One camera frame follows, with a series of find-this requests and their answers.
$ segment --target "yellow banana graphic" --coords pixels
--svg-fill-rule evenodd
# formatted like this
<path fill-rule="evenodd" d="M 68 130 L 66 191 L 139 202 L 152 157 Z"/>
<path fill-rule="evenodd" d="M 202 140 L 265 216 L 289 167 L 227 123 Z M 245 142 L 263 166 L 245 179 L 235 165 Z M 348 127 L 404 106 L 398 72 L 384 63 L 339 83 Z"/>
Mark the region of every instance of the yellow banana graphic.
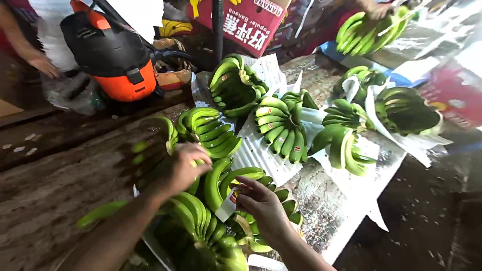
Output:
<path fill-rule="evenodd" d="M 192 14 L 194 18 L 199 17 L 199 11 L 198 11 L 198 5 L 201 3 L 202 0 L 189 0 L 189 3 L 191 3 L 192 6 Z"/>
<path fill-rule="evenodd" d="M 159 27 L 159 34 L 162 37 L 170 37 L 178 32 L 191 32 L 192 24 L 171 20 L 162 20 L 163 27 Z"/>

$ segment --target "red cardboard box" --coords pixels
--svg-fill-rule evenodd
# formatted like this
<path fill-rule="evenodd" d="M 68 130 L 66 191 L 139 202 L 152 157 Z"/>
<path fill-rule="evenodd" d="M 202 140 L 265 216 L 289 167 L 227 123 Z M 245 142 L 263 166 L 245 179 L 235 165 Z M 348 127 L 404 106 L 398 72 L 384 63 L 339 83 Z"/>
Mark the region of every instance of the red cardboard box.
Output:
<path fill-rule="evenodd" d="M 480 77 L 454 61 L 433 71 L 431 79 L 420 88 L 429 105 L 462 128 L 482 125 Z"/>
<path fill-rule="evenodd" d="M 284 17 L 291 0 L 230 0 L 224 2 L 224 37 L 231 39 L 255 57 L 263 55 Z M 198 2 L 199 16 L 187 5 L 187 14 L 213 29 L 212 1 Z"/>

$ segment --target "banana bunch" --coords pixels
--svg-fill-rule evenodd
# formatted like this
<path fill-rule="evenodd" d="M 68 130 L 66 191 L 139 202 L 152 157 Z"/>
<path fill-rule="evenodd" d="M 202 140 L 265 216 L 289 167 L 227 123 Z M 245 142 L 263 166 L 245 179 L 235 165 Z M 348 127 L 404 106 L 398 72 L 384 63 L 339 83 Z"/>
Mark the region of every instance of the banana bunch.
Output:
<path fill-rule="evenodd" d="M 236 182 L 236 176 L 245 176 L 257 180 L 271 191 L 274 191 L 276 185 L 273 184 L 273 178 L 266 176 L 266 172 L 258 167 L 244 167 L 229 171 L 233 163 L 233 158 L 224 158 L 213 164 L 213 170 L 208 173 L 204 183 L 204 198 L 209 208 L 216 212 L 222 202 L 230 193 L 229 185 Z M 290 221 L 301 225 L 303 217 L 299 213 L 295 213 L 296 202 L 288 200 L 288 189 L 281 189 L 275 192 L 278 199 L 282 202 L 286 214 Z M 259 235 L 259 230 L 253 216 L 247 213 L 240 213 L 232 219 L 230 226 L 235 233 L 235 239 L 238 244 L 243 245 L 249 243 L 254 252 L 263 253 L 271 251 L 272 248 L 267 246 L 263 238 Z"/>
<path fill-rule="evenodd" d="M 186 141 L 198 142 L 212 159 L 229 157 L 238 150 L 242 138 L 235 136 L 231 125 L 223 125 L 220 118 L 214 108 L 194 108 L 179 116 L 175 130 Z"/>
<path fill-rule="evenodd" d="M 209 87 L 227 117 L 246 116 L 269 90 L 239 54 L 228 54 L 216 68 Z"/>
<path fill-rule="evenodd" d="M 407 87 L 380 92 L 375 100 L 375 112 L 389 132 L 402 136 L 436 132 L 434 127 L 440 126 L 442 121 L 435 108 L 426 105 L 416 90 Z"/>
<path fill-rule="evenodd" d="M 366 175 L 366 165 L 376 163 L 376 159 L 361 154 L 361 149 L 355 145 L 356 134 L 353 129 L 339 124 L 330 124 L 313 139 L 310 152 L 316 153 L 330 146 L 328 159 L 334 168 L 345 168 L 357 176 Z"/>
<path fill-rule="evenodd" d="M 333 87 L 333 93 L 336 96 L 343 97 L 345 92 L 343 90 L 342 84 L 349 77 L 356 75 L 358 82 L 360 82 L 360 87 L 353 98 L 353 102 L 364 107 L 367 88 L 370 85 L 381 86 L 385 83 L 387 78 L 385 75 L 377 70 L 368 69 L 367 66 L 356 66 L 349 69 L 336 83 Z"/>
<path fill-rule="evenodd" d="M 359 104 L 350 104 L 345 99 L 337 99 L 333 101 L 333 104 L 335 107 L 324 110 L 328 115 L 323 118 L 323 126 L 339 124 L 352 128 L 357 133 L 365 132 L 367 128 L 375 130 L 373 122 L 368 118 L 365 110 L 363 110 Z"/>
<path fill-rule="evenodd" d="M 405 30 L 408 19 L 401 20 L 401 18 L 408 12 L 409 9 L 406 6 L 400 6 L 396 15 L 387 16 L 376 24 L 369 20 L 365 12 L 354 14 L 338 30 L 336 50 L 350 55 L 364 55 L 380 50 L 398 38 Z M 395 24 L 393 28 L 382 36 L 378 36 L 381 31 L 392 24 Z"/>
<path fill-rule="evenodd" d="M 318 109 L 307 92 L 287 92 L 282 98 L 265 97 L 254 111 L 258 132 L 274 154 L 293 164 L 308 160 L 305 129 L 301 125 L 302 107 Z"/>
<path fill-rule="evenodd" d="M 234 237 L 195 196 L 182 192 L 170 200 L 167 213 L 180 221 L 198 250 L 209 249 L 217 270 L 247 271 L 246 257 Z"/>

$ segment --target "cardboard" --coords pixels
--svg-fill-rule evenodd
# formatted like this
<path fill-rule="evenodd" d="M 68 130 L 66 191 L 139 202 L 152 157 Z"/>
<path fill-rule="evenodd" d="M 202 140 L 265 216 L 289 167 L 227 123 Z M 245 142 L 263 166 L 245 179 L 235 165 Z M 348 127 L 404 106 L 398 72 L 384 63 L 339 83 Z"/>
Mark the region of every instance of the cardboard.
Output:
<path fill-rule="evenodd" d="M 224 2 L 224 37 L 252 53 L 263 55 L 278 29 L 291 0 L 230 0 Z M 187 5 L 187 15 L 202 25 L 213 29 L 212 1 L 199 1 L 194 16 L 191 4 Z"/>

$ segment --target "orange vacuum cleaner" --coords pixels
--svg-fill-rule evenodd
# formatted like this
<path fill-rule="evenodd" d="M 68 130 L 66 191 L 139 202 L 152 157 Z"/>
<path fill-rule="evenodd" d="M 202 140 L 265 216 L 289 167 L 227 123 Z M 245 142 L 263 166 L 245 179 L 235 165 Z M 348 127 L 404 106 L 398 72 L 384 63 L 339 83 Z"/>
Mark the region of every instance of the orange vacuum cleaner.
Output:
<path fill-rule="evenodd" d="M 75 13 L 60 23 L 67 46 L 80 70 L 116 101 L 140 100 L 154 91 L 163 96 L 153 62 L 171 56 L 192 60 L 185 52 L 156 50 L 105 0 L 95 0 L 90 7 L 80 0 L 72 0 L 70 5 Z M 105 13 L 93 10 L 95 5 Z"/>

